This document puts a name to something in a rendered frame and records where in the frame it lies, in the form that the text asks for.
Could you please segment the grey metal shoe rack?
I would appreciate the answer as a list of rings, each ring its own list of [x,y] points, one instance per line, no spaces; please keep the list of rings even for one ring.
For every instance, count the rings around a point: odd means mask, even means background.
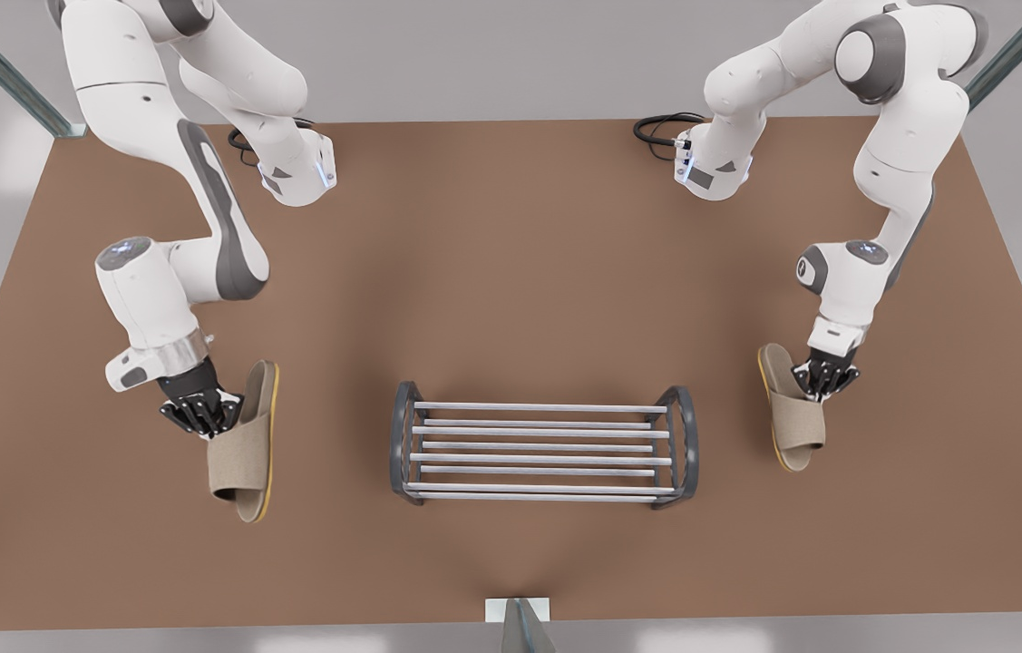
[[[653,404],[437,402],[397,388],[392,492],[429,500],[618,502],[655,510],[700,487],[700,434],[688,389]]]

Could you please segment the beige slipper yellow sole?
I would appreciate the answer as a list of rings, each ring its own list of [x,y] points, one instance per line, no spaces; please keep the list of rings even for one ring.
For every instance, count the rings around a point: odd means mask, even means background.
[[[207,447],[210,492],[236,507],[244,523],[261,521],[273,487],[273,441],[279,367],[258,361],[247,376],[237,424]]]
[[[758,349],[758,366],[764,382],[777,462],[792,473],[804,471],[812,452],[826,444],[824,406],[805,395],[793,376],[790,355],[769,343]]]

